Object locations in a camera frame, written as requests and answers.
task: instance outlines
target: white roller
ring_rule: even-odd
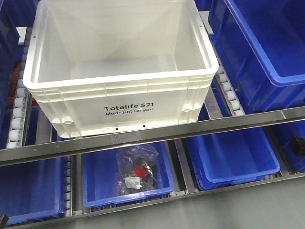
[[[217,70],[216,74],[224,73],[223,67],[219,66],[219,69]]]
[[[230,101],[231,107],[234,111],[239,110],[240,105],[239,102],[237,100],[232,100]]]
[[[24,110],[22,107],[17,107],[13,109],[13,117],[14,118],[22,118]]]
[[[227,98],[229,101],[235,99],[235,93],[234,93],[233,91],[225,92],[225,96],[226,96],[226,98]]]
[[[68,200],[68,201],[66,201],[66,209],[70,209],[70,208],[71,208],[70,201]]]
[[[16,94],[18,97],[25,97],[27,95],[27,89],[25,87],[18,88]]]
[[[20,143],[19,142],[9,142],[6,146],[7,149],[11,149],[11,148],[16,148],[19,147]]]
[[[20,78],[20,79],[23,78],[23,74],[24,74],[24,71],[23,71],[23,70],[19,72],[19,78]]]
[[[11,121],[12,129],[22,129],[22,118],[13,118]]]
[[[66,193],[66,194],[65,194],[65,199],[66,199],[66,200],[70,200],[70,198],[71,198],[71,197],[70,197],[70,193],[69,193],[69,192]]]
[[[235,114],[236,116],[242,116],[242,115],[244,115],[243,111],[241,111],[241,110],[234,111],[234,114]]]
[[[71,168],[71,161],[66,162],[66,163],[65,163],[65,167],[66,167],[66,168]]]
[[[24,107],[25,98],[19,97],[15,99],[15,107]]]
[[[65,183],[69,184],[70,183],[70,177],[65,177]]]
[[[21,130],[11,130],[9,132],[10,141],[16,142],[20,140]]]
[[[227,79],[227,76],[223,73],[223,74],[219,74],[219,80],[221,83],[224,83],[224,82],[227,82],[228,79]]]
[[[66,176],[66,177],[71,176],[71,170],[70,170],[70,169],[66,169],[66,170],[65,170],[65,176]]]
[[[65,192],[70,192],[70,188],[71,188],[70,185],[66,185],[65,186]]]
[[[18,87],[24,87],[23,80],[18,80]]]
[[[221,86],[222,86],[224,92],[227,92],[227,91],[231,90],[231,86],[230,86],[229,82],[224,82],[224,83],[221,84]]]

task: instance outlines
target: metal shelf frame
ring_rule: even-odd
[[[0,166],[305,120],[305,106],[0,150]]]

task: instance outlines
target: plastic bag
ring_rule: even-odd
[[[116,155],[119,169],[116,194],[127,195],[156,189],[155,160],[158,155],[158,151],[150,144],[121,148]]]

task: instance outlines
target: blue bin rim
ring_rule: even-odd
[[[261,134],[261,135],[263,134],[264,135],[264,132],[261,129],[261,127],[257,127],[257,128],[255,128],[253,130],[257,130],[259,132],[259,134]],[[197,141],[199,146],[202,146],[202,144],[203,144],[203,137],[204,137],[203,135],[195,136],[194,137],[196,139],[196,141]],[[203,165],[204,174],[205,174],[207,180],[210,181],[211,183],[223,183],[223,182],[233,182],[233,181],[238,181],[238,180],[250,179],[250,178],[253,178],[253,177],[267,176],[269,174],[277,173],[280,170],[280,165],[279,165],[279,163],[278,163],[278,161],[276,159],[275,154],[273,153],[273,150],[271,148],[270,143],[265,138],[264,138],[264,143],[266,144],[266,146],[268,148],[268,151],[271,154],[271,157],[272,157],[273,162],[274,162],[274,168],[266,170],[266,171],[262,171],[262,172],[257,172],[255,174],[254,173],[249,173],[249,174],[238,175],[238,176],[233,176],[233,177],[212,178],[210,176],[210,174],[206,172],[207,165],[205,163],[205,159],[203,158],[202,154],[200,154],[198,152],[200,160],[201,160],[201,163]]]
[[[56,171],[56,176],[62,177],[61,174],[63,174],[63,170],[62,170],[63,158],[59,157],[59,158],[55,158],[53,160],[56,160],[56,162],[55,162],[56,167],[54,168]],[[54,209],[48,210],[48,211],[35,212],[35,213],[28,213],[28,214],[24,214],[24,215],[10,216],[7,225],[24,223],[24,222],[27,222],[32,219],[42,219],[42,218],[56,216],[56,215],[60,214],[62,211],[62,209],[61,209],[62,182],[59,182],[58,184],[59,185],[57,185],[55,187],[54,196],[59,197],[59,198],[55,199]]]
[[[239,11],[237,5],[234,2],[235,0],[223,1],[227,5],[229,11],[232,13],[233,18],[235,19],[242,33],[246,37],[251,49],[254,50],[254,54],[256,55],[259,63],[262,65],[270,82],[275,86],[279,87],[305,83],[305,74],[281,77],[273,67],[267,54],[265,53],[260,42],[252,32],[249,24],[243,17],[242,13]]]
[[[107,205],[119,205],[127,202],[133,202],[141,199],[145,199],[151,196],[156,196],[160,195],[163,193],[171,193],[174,191],[174,182],[173,182],[173,176],[172,176],[172,170],[171,170],[171,165],[169,162],[169,158],[167,156],[167,147],[165,146],[165,142],[156,142],[154,144],[160,144],[161,147],[164,149],[164,151],[159,152],[159,153],[164,153],[166,154],[164,164],[166,168],[166,174],[169,178],[169,186],[165,188],[158,188],[155,190],[151,191],[145,191],[145,192],[139,192],[139,193],[134,193],[134,194],[128,194],[128,195],[123,195],[123,196],[116,196],[116,197],[109,197],[101,200],[94,200],[94,201],[88,201],[86,197],[83,198],[83,203],[84,206],[87,208],[92,208],[92,207],[98,207],[98,206],[107,206]],[[88,193],[87,190],[87,185],[84,185],[87,183],[87,170],[86,170],[86,165],[83,165],[83,182],[82,182],[82,188],[83,188],[83,193]]]

